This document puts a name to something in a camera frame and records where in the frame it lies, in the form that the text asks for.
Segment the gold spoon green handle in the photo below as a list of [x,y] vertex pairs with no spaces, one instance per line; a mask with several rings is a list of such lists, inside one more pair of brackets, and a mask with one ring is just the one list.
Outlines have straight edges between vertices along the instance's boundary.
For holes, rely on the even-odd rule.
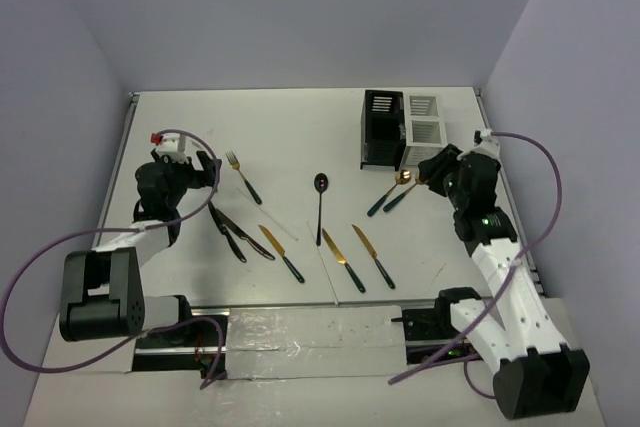
[[376,214],[376,212],[385,204],[385,202],[387,201],[388,197],[391,195],[391,193],[395,190],[396,187],[400,186],[400,185],[404,185],[407,184],[412,178],[412,173],[409,169],[400,169],[396,172],[395,174],[395,183],[394,185],[385,193],[383,194],[375,203],[372,207],[369,208],[369,210],[367,211],[366,215],[368,217],[372,217]]
[[424,182],[422,180],[420,180],[419,178],[417,178],[414,181],[414,184],[411,185],[410,187],[408,187],[404,192],[400,193],[399,195],[397,195],[396,197],[394,197],[390,202],[388,202],[387,204],[384,205],[383,207],[383,211],[385,213],[390,212],[391,210],[393,210],[400,202],[402,202],[417,186],[421,186],[423,185]]

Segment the black spoon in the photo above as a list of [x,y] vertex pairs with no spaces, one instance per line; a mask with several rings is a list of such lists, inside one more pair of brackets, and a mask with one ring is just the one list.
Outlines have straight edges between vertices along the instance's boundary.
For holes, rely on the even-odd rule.
[[318,216],[317,216],[317,229],[316,229],[316,245],[320,246],[322,243],[322,197],[329,186],[328,176],[320,172],[314,178],[314,188],[317,191],[318,198]]

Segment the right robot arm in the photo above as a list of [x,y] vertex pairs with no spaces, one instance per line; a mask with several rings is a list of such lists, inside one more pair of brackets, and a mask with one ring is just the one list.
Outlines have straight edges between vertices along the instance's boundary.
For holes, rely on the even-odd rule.
[[489,367],[493,395],[509,420],[576,410],[590,363],[551,320],[524,265],[523,246],[496,204],[501,165],[480,150],[452,144],[419,165],[419,177],[453,207],[454,229],[493,295],[484,307],[471,288],[440,292],[436,330],[460,334]]

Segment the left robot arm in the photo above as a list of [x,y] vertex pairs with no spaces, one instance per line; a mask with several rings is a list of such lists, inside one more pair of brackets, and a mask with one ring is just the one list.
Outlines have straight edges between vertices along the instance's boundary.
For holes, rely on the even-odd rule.
[[67,255],[59,331],[67,342],[133,337],[159,329],[173,345],[188,343],[196,322],[185,296],[144,295],[140,268],[178,239],[178,205],[190,189],[217,187],[221,160],[196,153],[184,163],[153,153],[135,172],[139,199],[134,223],[105,245]]

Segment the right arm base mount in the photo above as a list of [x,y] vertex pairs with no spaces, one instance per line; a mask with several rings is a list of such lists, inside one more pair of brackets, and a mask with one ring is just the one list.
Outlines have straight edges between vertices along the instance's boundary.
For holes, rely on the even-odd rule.
[[458,335],[445,312],[448,302],[402,301],[399,306],[401,312],[391,322],[402,327],[409,366],[422,363]]

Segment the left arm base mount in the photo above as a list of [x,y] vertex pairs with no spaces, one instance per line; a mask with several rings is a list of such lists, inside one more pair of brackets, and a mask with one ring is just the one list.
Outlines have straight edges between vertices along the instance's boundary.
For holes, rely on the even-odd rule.
[[132,372],[197,372],[204,380],[224,377],[227,315],[205,315],[178,329],[148,334],[135,342]]

